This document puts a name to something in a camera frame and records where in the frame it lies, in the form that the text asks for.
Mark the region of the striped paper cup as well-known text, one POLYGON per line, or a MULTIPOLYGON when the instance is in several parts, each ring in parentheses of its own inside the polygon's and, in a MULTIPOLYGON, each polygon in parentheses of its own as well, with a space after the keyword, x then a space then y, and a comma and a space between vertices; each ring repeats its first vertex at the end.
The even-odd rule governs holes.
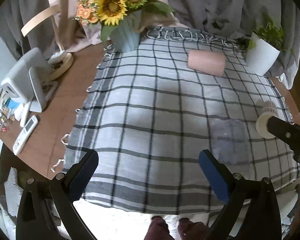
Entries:
POLYGON ((277 106, 271 100, 265 101, 262 106, 261 115, 256 121, 256 130, 258 134, 265 139, 272 139, 275 136, 268 132, 267 123, 271 117, 278 117, 277 106))

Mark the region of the clear plastic cup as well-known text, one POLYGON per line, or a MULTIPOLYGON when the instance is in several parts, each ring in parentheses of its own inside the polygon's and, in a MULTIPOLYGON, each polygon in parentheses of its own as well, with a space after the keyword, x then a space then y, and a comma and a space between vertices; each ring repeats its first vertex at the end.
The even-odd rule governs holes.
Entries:
POLYGON ((215 120, 211 124, 211 152, 225 165, 250 163, 248 136, 244 124, 236 119, 215 120))

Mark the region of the pink cup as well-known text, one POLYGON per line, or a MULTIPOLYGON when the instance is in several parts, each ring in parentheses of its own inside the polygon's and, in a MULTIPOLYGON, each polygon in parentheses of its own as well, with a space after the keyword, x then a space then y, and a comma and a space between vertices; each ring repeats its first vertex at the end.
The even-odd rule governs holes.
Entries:
POLYGON ((187 67, 192 70, 221 77, 224 73, 226 57, 222 53, 204 50, 190 50, 187 67))

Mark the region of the striped cloth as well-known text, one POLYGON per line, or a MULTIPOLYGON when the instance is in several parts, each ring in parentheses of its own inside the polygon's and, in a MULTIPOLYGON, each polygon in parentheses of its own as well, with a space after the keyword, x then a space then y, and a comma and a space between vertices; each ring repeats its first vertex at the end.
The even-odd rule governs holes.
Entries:
POLYGON ((5 195, 0 196, 0 211, 17 218, 23 189, 18 185, 17 169, 12 167, 4 182, 5 195))

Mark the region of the white remote control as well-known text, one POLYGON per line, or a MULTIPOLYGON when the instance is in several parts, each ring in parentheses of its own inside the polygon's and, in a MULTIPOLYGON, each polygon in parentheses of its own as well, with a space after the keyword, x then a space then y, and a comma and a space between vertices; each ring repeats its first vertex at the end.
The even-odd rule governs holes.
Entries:
POLYGON ((38 125, 38 118, 36 115, 31 116, 28 122, 25 124, 19 135, 17 136, 13 144, 14 155, 19 155, 23 150, 26 142, 28 141, 30 135, 38 125))

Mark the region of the maroon trouser legs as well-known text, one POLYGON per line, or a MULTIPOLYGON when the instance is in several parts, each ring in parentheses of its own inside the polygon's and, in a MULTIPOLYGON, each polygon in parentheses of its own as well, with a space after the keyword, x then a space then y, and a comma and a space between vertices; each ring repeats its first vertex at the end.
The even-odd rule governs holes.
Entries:
POLYGON ((204 239, 210 232, 203 222, 193 222, 189 218, 180 218, 171 231, 168 222, 161 215, 154 215, 144 239, 204 239))

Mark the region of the white plant pot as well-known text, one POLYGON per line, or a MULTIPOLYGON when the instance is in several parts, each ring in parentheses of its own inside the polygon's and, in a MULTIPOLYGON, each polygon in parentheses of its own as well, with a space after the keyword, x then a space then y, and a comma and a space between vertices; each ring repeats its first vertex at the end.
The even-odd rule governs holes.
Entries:
POLYGON ((279 50, 252 32, 245 61, 255 74, 266 74, 279 54, 279 50))

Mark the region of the books and small clutter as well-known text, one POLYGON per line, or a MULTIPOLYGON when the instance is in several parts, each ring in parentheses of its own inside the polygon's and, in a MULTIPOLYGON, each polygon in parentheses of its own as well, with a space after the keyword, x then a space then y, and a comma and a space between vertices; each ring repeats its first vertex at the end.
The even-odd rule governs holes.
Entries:
POLYGON ((3 89, 0 90, 0 131, 7 132, 15 120, 15 111, 20 106, 23 105, 13 101, 3 89))

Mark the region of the green pothos plant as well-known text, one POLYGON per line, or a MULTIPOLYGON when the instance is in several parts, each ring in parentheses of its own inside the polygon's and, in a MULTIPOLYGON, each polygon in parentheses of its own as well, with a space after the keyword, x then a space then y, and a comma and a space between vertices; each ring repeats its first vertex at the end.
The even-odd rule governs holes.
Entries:
POLYGON ((246 33, 250 30, 251 35, 243 34, 235 39, 235 43, 242 50, 248 50, 252 48, 250 42, 252 41, 252 35, 255 34, 257 38, 268 42, 274 48, 280 52, 289 51, 294 55, 293 48, 285 48, 285 31, 280 23, 273 20, 273 18, 268 14, 266 7, 261 7, 261 9, 252 14, 252 13, 243 13, 242 19, 240 22, 241 28, 246 33))

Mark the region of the checked grey tablecloth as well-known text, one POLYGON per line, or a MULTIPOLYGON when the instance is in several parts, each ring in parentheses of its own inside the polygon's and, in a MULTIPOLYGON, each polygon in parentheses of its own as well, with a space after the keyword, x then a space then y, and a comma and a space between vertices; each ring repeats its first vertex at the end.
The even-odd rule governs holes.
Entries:
POLYGON ((247 132, 250 163, 232 172, 251 180, 268 177, 276 190, 300 177, 289 146, 264 139, 255 127, 268 100, 280 119, 292 122, 285 100, 271 79, 247 67, 232 41, 196 29, 149 28, 137 50, 105 56, 87 93, 63 169, 89 150, 98 153, 83 193, 91 203, 172 215, 220 210, 198 163, 200 152, 211 150, 215 120, 239 120, 247 132), (224 54, 223 75, 188 68, 190 50, 224 54))

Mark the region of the white desktop device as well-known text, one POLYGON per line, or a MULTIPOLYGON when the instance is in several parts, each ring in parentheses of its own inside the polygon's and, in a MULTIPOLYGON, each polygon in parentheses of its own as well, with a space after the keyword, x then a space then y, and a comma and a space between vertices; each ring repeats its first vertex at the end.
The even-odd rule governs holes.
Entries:
POLYGON ((52 71, 40 49, 33 48, 10 69, 1 88, 14 102, 28 103, 30 111, 42 113, 58 87, 57 81, 49 80, 52 71))

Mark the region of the teal ribbed vase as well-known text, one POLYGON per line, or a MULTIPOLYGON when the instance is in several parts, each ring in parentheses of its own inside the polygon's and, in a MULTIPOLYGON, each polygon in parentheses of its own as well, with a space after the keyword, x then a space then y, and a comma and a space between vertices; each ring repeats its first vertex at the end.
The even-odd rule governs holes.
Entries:
POLYGON ((127 53, 137 50, 140 42, 141 10, 126 16, 111 32, 110 40, 116 52, 127 53))

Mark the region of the grey curtain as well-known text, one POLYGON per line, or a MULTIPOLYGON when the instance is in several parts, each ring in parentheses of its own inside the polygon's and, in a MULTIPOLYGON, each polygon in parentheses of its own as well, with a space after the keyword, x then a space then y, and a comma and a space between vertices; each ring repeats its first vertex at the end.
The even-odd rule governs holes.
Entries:
MULTIPOLYGON (((39 47, 35 36, 23 37, 21 28, 45 0, 4 0, 0 5, 0 38, 10 56, 19 59, 33 47, 39 47)), ((174 16, 184 26, 222 37, 238 38, 243 34, 240 22, 243 13, 256 13, 266 7, 273 20, 285 31, 285 48, 269 70, 286 88, 293 87, 300 61, 300 9, 293 0, 167 0, 174 16)))

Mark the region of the sunflower bouquet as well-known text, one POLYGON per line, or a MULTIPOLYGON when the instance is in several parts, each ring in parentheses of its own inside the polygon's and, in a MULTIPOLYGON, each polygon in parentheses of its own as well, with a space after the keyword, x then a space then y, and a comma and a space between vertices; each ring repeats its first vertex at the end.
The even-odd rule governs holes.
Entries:
POLYGON ((78 0, 75 20, 81 25, 100 24, 100 40, 106 44, 119 23, 138 10, 164 17, 174 12, 170 5, 159 0, 78 0))

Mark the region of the beige curtain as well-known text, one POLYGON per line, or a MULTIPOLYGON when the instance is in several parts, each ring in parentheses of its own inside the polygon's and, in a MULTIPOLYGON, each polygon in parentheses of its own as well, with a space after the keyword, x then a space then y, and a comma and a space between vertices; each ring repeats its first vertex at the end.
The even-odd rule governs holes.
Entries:
POLYGON ((70 52, 110 39, 116 50, 135 50, 151 26, 183 27, 167 0, 49 0, 61 8, 60 40, 70 52))

